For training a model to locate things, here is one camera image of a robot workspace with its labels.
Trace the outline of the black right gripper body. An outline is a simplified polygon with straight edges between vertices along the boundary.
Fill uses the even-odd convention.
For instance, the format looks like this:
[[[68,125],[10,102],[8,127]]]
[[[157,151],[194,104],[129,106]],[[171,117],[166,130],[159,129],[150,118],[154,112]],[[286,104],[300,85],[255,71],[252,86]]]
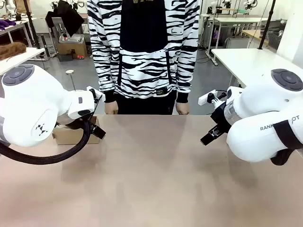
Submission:
[[[221,136],[224,133],[228,133],[231,128],[224,115],[225,107],[226,103],[223,102],[211,114],[212,120],[216,123],[216,126],[211,129],[212,136]]]

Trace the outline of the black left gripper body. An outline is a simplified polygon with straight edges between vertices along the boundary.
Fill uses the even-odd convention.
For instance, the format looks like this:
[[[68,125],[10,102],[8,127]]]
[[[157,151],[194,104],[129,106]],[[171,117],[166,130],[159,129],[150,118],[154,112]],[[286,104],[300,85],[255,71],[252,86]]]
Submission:
[[[97,117],[92,115],[85,115],[78,119],[71,119],[67,115],[61,115],[57,118],[57,124],[61,128],[69,128],[72,130],[82,129],[83,121],[91,122],[92,124],[96,124]]]

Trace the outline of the brown cardboard cup carrier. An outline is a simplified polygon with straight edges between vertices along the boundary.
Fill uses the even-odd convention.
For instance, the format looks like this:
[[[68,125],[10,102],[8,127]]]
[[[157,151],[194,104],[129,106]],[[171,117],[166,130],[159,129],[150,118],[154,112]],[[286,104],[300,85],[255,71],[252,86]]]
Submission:
[[[96,116],[92,117],[91,122],[99,126],[99,121]],[[76,145],[81,140],[82,135],[82,129],[72,130],[63,127],[56,127],[52,132],[52,137],[58,145]],[[90,135],[88,144],[99,144],[99,142],[100,138],[92,134]]]

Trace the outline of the person's left forearm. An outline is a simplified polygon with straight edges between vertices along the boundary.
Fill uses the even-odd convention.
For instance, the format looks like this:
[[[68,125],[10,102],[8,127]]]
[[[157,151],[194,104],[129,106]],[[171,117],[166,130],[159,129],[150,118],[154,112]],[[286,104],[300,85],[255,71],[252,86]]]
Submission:
[[[198,46],[198,33],[191,33],[184,38],[177,63],[177,103],[187,103],[191,91],[191,81],[195,69]]]

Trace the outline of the person's right forearm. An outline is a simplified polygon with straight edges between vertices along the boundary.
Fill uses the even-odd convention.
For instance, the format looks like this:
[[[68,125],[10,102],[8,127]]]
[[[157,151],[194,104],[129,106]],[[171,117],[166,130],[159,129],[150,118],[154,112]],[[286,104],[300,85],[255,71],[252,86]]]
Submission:
[[[112,50],[108,41],[99,35],[90,35],[92,58],[98,76],[99,90],[105,95],[105,103],[114,102],[115,84],[111,73]]]

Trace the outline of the person's right hand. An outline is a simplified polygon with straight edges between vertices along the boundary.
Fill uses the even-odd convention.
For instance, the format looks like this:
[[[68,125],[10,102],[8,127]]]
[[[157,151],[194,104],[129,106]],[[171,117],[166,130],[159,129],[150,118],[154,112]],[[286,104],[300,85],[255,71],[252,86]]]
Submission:
[[[118,104],[116,101],[105,103],[105,114],[118,114]]]

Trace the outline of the person's left hand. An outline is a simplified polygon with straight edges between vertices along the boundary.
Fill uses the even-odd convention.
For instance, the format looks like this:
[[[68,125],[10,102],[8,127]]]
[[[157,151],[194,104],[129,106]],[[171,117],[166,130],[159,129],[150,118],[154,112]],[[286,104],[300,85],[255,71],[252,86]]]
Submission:
[[[189,103],[178,103],[176,102],[176,111],[179,115],[188,115],[190,112]]]

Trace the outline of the thin metal stand with disc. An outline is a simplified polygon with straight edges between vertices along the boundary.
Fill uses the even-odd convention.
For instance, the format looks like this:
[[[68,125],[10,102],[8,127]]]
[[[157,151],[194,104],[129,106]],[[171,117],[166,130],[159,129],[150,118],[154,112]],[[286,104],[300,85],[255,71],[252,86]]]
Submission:
[[[71,83],[72,83],[72,86],[73,86],[73,90],[76,90],[75,88],[75,84],[74,84],[74,81],[73,81],[73,77],[72,75],[74,74],[74,70],[67,70],[66,72],[66,75],[68,75],[71,79]]]

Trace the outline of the brown cardboard box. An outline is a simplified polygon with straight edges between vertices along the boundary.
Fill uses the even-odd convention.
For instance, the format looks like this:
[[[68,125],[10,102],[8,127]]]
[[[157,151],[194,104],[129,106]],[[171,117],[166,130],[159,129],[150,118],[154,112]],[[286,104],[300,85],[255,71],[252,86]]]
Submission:
[[[78,59],[78,55],[87,58],[88,52],[85,42],[82,43],[58,43],[57,51],[62,55],[71,55],[73,59]]]

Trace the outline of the person in zebra hoodie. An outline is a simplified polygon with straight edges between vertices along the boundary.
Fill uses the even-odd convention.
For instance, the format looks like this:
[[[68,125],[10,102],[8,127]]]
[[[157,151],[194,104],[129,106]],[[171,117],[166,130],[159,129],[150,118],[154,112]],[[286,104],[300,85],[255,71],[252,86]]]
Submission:
[[[107,39],[118,114],[171,115],[184,38],[198,33],[199,0],[87,0],[90,35]]]

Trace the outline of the white table with brown fur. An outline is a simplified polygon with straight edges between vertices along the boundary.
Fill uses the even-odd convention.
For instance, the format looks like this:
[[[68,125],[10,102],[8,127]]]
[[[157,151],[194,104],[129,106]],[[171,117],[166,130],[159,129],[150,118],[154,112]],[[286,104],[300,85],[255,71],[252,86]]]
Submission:
[[[34,47],[27,47],[25,53],[18,54],[16,56],[6,58],[0,61],[0,76],[2,76],[5,72],[10,70],[13,67],[16,67],[26,61],[30,61],[32,58],[38,56],[39,54],[43,53],[45,48],[34,48]]]

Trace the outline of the white background desk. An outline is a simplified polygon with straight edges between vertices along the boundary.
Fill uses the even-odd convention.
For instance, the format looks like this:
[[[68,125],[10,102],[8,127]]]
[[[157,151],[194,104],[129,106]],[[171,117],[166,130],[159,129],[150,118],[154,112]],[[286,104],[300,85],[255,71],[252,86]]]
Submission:
[[[244,28],[250,24],[255,24],[255,27],[258,27],[262,21],[267,21],[268,18],[266,17],[213,17],[211,29],[208,38],[208,49],[206,50],[207,57],[213,62],[214,66],[218,66],[216,62],[216,57],[211,57],[210,50],[211,50],[211,41],[214,32],[214,26],[217,24],[219,25],[218,35],[216,39],[215,49],[218,48],[219,38],[221,34],[222,27],[231,28],[231,27],[241,27]]]

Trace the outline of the black tripod pole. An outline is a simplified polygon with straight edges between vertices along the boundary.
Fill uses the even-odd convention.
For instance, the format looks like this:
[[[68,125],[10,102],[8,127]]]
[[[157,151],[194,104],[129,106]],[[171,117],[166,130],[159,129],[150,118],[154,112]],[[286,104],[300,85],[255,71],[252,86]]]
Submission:
[[[270,11],[269,11],[268,19],[267,19],[267,22],[266,22],[266,25],[265,25],[265,28],[264,28],[264,32],[263,32],[258,50],[262,50],[262,47],[263,47],[263,44],[264,44],[264,41],[265,41],[265,38],[266,38],[266,35],[267,35],[267,31],[269,29],[269,24],[270,24],[272,15],[274,13],[275,3],[276,3],[276,0],[272,0],[272,5],[271,5]]]
[[[27,18],[28,18],[28,22],[29,22],[29,27],[30,27],[30,30],[33,34],[33,40],[35,42],[35,46],[37,49],[40,49],[40,43],[39,43],[39,40],[38,40],[38,37],[36,35],[36,31],[35,31],[35,27],[34,27],[34,24],[33,24],[33,20],[32,20],[32,17],[31,17],[31,12],[29,10],[29,6],[28,6],[28,3],[27,3],[27,0],[23,0],[23,3],[24,3],[24,6],[25,6],[25,9],[26,9],[26,12],[27,12]]]

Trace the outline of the black hanging jacket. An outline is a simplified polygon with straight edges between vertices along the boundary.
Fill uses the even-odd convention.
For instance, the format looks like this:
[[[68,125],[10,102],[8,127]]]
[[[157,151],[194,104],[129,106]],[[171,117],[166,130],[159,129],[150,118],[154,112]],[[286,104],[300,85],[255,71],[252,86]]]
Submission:
[[[45,20],[49,28],[54,27],[52,20],[54,17],[60,17],[62,19],[64,27],[70,36],[76,34],[81,25],[84,23],[84,19],[80,16],[80,14],[64,0],[58,1],[58,5],[53,12],[48,11]]]

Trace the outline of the purple cloth items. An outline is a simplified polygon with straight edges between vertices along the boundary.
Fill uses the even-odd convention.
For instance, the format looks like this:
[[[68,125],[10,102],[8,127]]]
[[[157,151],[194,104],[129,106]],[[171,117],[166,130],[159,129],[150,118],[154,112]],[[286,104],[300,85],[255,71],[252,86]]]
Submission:
[[[9,26],[15,26],[16,23],[14,21],[10,21],[7,19],[0,19],[0,30],[4,31],[5,28]]]

